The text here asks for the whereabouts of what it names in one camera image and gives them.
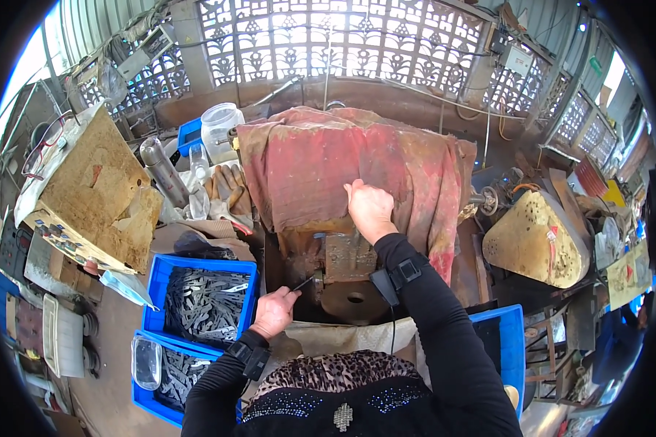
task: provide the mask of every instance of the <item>cardboard box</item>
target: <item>cardboard box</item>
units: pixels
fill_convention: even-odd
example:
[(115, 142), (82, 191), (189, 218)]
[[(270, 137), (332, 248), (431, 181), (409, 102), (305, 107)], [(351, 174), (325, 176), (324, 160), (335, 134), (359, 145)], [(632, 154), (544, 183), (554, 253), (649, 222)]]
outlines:
[(60, 235), (47, 240), (80, 264), (92, 257), (100, 269), (145, 272), (162, 195), (103, 105), (68, 119), (61, 137), (64, 149), (44, 148), (44, 181), (30, 181), (20, 195), (28, 197), (22, 205), (34, 206), (24, 221), (58, 227)]

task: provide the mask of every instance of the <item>woman's right hand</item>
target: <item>woman's right hand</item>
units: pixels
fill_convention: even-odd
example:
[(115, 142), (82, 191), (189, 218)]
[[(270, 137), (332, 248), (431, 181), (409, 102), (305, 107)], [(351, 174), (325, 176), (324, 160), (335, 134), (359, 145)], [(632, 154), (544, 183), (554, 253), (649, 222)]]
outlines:
[(391, 223), (394, 197), (381, 188), (365, 185), (362, 179), (344, 184), (348, 192), (348, 211), (362, 236), (374, 245), (389, 233), (398, 229)]

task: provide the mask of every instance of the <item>clear plastic container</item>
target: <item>clear plastic container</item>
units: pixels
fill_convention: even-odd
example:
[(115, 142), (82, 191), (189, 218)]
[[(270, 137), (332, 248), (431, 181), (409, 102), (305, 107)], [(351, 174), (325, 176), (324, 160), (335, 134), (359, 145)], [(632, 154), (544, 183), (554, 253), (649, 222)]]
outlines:
[(201, 143), (190, 145), (190, 170), (202, 185), (211, 176), (206, 148)]
[(226, 140), (229, 129), (243, 123), (245, 118), (235, 103), (220, 103), (201, 115), (201, 141), (212, 164), (218, 164), (219, 155), (231, 150), (228, 142), (219, 145), (216, 142)]
[(144, 390), (160, 387), (163, 347), (141, 336), (131, 341), (131, 377)]

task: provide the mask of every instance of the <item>metal plate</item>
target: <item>metal plate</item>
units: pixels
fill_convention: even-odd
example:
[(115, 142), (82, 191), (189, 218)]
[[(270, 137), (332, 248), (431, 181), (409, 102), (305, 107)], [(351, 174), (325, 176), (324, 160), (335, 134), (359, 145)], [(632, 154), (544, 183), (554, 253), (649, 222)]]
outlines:
[(389, 309), (369, 281), (326, 285), (321, 306), (328, 314), (357, 326), (370, 324)]
[(326, 284), (369, 280), (376, 268), (376, 252), (355, 229), (350, 234), (326, 235)]

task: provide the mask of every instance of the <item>metal tool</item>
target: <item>metal tool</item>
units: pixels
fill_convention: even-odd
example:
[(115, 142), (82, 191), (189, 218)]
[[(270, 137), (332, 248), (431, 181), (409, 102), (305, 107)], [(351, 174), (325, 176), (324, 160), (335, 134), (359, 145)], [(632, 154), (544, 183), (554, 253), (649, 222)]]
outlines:
[(153, 392), (153, 397), (165, 406), (184, 412), (184, 405), (190, 390), (201, 378), (208, 360), (177, 353), (163, 347), (161, 361), (161, 384)]
[(174, 267), (164, 329), (217, 346), (219, 341), (235, 340), (249, 281), (250, 275), (242, 273)]
[(306, 280), (305, 280), (303, 283), (301, 283), (301, 284), (297, 285), (296, 287), (292, 288), (292, 291), (293, 291), (293, 292), (296, 292), (298, 289), (300, 289), (300, 288), (302, 288), (304, 285), (308, 284), (308, 282), (311, 281), (312, 279), (313, 279), (313, 276), (309, 276), (309, 277), (307, 277)]

